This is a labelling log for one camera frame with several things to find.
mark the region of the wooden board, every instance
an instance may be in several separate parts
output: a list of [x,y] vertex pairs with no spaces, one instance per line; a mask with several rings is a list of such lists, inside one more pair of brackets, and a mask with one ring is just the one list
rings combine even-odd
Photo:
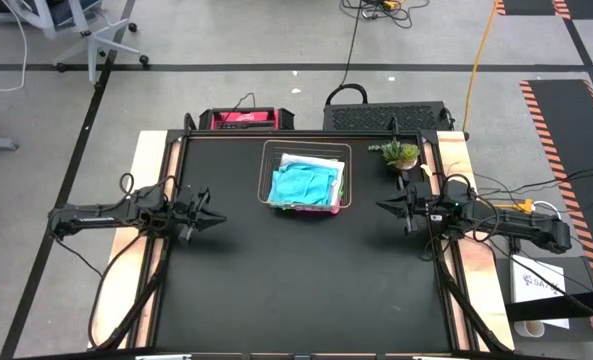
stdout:
[[[134,189],[158,182],[166,137],[167,131],[140,133],[130,171],[134,175]],[[138,231],[135,228],[116,230],[109,261],[137,235]],[[145,243],[146,239],[141,237],[107,273],[92,322],[92,336],[97,344],[109,337],[134,303],[143,265]]]
[[[475,189],[476,180],[463,133],[457,131],[438,132],[438,148],[445,175],[463,174]],[[492,250],[484,244],[479,244],[468,238],[459,241],[459,248],[465,270],[467,292],[472,306],[496,337],[505,346],[514,349],[514,340],[505,312],[505,302],[496,274]],[[487,350],[480,337],[478,345],[481,350]]]
[[[166,131],[141,132],[132,165],[132,174],[136,181],[134,188],[151,185],[158,181],[166,136]],[[455,173],[463,174],[469,178],[472,186],[475,188],[476,183],[463,134],[460,132],[439,132],[438,138],[443,169],[445,169],[447,175]],[[179,148],[180,146],[178,146],[178,144],[175,144],[172,148],[172,156],[169,161],[170,164],[175,165],[178,158]],[[429,146],[429,144],[426,144],[424,150],[426,152],[426,158],[428,160],[433,159],[431,156],[431,146]],[[433,161],[428,161],[428,165],[432,170],[435,170]],[[170,169],[175,171],[176,166],[170,166]],[[437,193],[438,180],[434,177],[431,179],[431,182],[433,190]],[[171,191],[171,184],[168,184],[166,187],[166,193],[169,191]],[[136,236],[135,229],[117,230],[110,259],[118,251],[123,249],[134,236]],[[158,255],[160,254],[161,245],[160,241],[157,241],[155,245],[156,250],[153,255],[152,271],[155,268]],[[498,339],[503,342],[505,346],[513,349],[514,343],[509,322],[507,321],[507,315],[505,313],[505,304],[503,302],[491,250],[485,245],[467,239],[461,240],[459,245],[461,259],[465,270],[467,290],[472,305],[483,318],[487,326],[496,334]],[[97,343],[102,342],[109,336],[109,334],[111,334],[133,304],[144,252],[145,241],[144,239],[140,239],[132,249],[125,253],[124,258],[122,257],[116,262],[114,268],[108,274],[93,321],[92,333],[94,334],[94,339],[96,339]],[[450,271],[453,271],[451,251],[446,252],[446,260]],[[452,307],[454,308],[459,347],[461,349],[469,349],[465,335],[464,316],[462,310],[453,298]],[[141,314],[139,333],[136,338],[137,346],[145,346],[146,344],[151,322],[151,310],[152,301],[150,299]],[[480,339],[479,346],[482,350],[485,349],[485,345]]]

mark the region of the wooden table frame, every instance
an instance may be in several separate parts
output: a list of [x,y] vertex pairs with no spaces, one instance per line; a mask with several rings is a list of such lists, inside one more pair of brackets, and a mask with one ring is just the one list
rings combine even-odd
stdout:
[[[138,138],[136,152],[132,163],[131,173],[134,175],[134,188],[151,185],[158,182],[161,177],[161,163],[168,161],[167,175],[176,175],[177,162],[181,150],[181,142],[175,141],[169,146],[170,156],[165,159],[167,131],[142,131]],[[476,183],[469,160],[469,153],[463,133],[461,132],[437,132],[438,148],[443,169],[447,176],[451,174],[465,175],[472,186]],[[427,165],[435,170],[434,156],[432,147],[425,143],[424,146]],[[438,194],[437,176],[431,178],[432,191]],[[165,193],[171,196],[173,184],[166,184]],[[116,230],[114,241],[110,253],[110,260],[122,250],[135,236],[137,231],[133,228],[124,228]],[[115,327],[123,319],[129,308],[132,306],[136,297],[139,281],[141,281],[141,271],[146,253],[146,238],[139,239],[132,248],[116,261],[112,271],[105,279],[104,286],[100,293],[98,305],[95,310],[92,323],[92,335],[96,343],[104,341]],[[149,266],[149,276],[153,273],[158,263],[162,249],[162,239],[156,239],[151,253],[152,260]],[[467,238],[458,242],[459,257],[454,258],[452,250],[445,253],[447,266],[455,275],[455,263],[460,263],[463,268],[466,290],[472,306],[484,320],[490,330],[496,337],[508,348],[514,348],[514,342],[511,335],[505,304],[503,301],[500,283],[496,275],[496,266],[491,249],[484,244],[479,244]],[[148,344],[150,336],[153,297],[149,299],[143,309],[138,321],[138,331],[133,338],[135,347],[144,347]],[[487,348],[480,337],[477,338],[477,344],[469,344],[467,333],[469,327],[464,319],[463,312],[455,299],[451,299],[452,312],[454,316],[457,346],[461,350],[473,350],[478,347],[485,351]],[[121,347],[126,347],[126,341],[123,341]]]

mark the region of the white cable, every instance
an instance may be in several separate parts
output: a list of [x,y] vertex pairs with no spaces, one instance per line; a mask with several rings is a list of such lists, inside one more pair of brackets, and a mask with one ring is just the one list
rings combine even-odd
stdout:
[[14,18],[16,18],[16,23],[18,24],[18,28],[20,29],[20,34],[23,36],[23,45],[25,46],[25,55],[23,56],[23,70],[21,73],[21,80],[20,80],[20,85],[13,87],[13,88],[9,88],[9,89],[0,89],[0,92],[10,92],[10,91],[14,91],[14,90],[18,90],[18,89],[22,89],[25,86],[25,72],[27,71],[27,37],[25,36],[25,30],[23,29],[23,24],[21,23],[20,19],[18,18],[18,15],[16,15],[16,12],[14,12],[14,10],[12,10],[11,6],[9,6],[9,4],[7,3],[7,0],[1,0],[3,2],[3,4],[5,4],[5,6],[7,6],[7,8],[9,9],[9,11],[12,13],[12,15],[14,15]]
[[558,215],[558,220],[561,220],[560,218],[560,212],[558,212],[558,209],[556,208],[556,206],[548,203],[547,201],[534,201],[534,203],[532,204],[532,211],[536,211],[536,205],[537,204],[543,204],[543,205],[547,205],[549,208],[551,208],[552,210],[556,211],[556,215]]

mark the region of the gray floor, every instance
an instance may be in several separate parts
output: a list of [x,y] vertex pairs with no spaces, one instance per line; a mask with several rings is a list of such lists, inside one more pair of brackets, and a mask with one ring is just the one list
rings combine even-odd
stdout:
[[[114,19],[125,1],[107,1]],[[389,21],[361,22],[355,63],[471,64],[491,3],[432,2],[414,10],[414,27]],[[344,63],[353,20],[336,1],[137,0],[136,34],[124,43],[139,47],[156,64]],[[593,59],[593,21],[576,22]],[[28,28],[29,62],[50,63],[77,35],[47,41]],[[0,63],[22,58],[18,29],[0,26]],[[136,63],[119,55],[119,63]],[[496,17],[485,50],[486,64],[580,64],[558,17]],[[111,202],[117,180],[128,171],[141,130],[178,128],[185,112],[197,117],[210,107],[233,106],[247,92],[257,105],[296,113],[299,129],[322,126],[327,94],[342,72],[119,72],[111,73],[70,195],[73,203]],[[468,143],[476,172],[510,187],[552,179],[518,87],[520,80],[588,79],[584,73],[480,73],[471,104]],[[0,86],[16,84],[20,72],[0,72]],[[371,99],[442,100],[461,124],[466,72],[352,72],[349,82],[365,86]],[[0,135],[20,143],[0,153],[0,348],[44,232],[93,88],[86,73],[28,72],[26,87],[0,93]],[[338,102],[356,102],[341,94]],[[479,187],[495,185],[478,180]],[[533,194],[563,208],[555,189]],[[113,232],[81,233],[67,239],[103,267]],[[530,248],[529,253],[540,252]],[[566,256],[578,256],[574,248]],[[17,356],[83,350],[86,322],[97,277],[76,258],[55,248],[32,307]],[[593,343],[555,344],[546,354],[593,358]],[[546,345],[519,344],[541,354]]]

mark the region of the white paper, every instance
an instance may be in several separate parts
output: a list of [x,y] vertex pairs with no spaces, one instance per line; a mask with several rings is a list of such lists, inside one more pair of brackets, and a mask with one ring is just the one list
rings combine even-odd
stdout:
[[[540,276],[556,285],[556,287],[559,289],[565,291],[565,277],[563,276],[565,273],[563,268],[545,264],[540,261],[534,261],[518,255],[513,255],[512,257],[521,264],[537,272]],[[511,264],[513,302],[523,302],[563,296],[563,294],[554,290],[552,287],[534,275],[531,271],[518,265],[515,261],[512,261]],[[542,321],[545,324],[569,329],[568,319],[551,319]]]

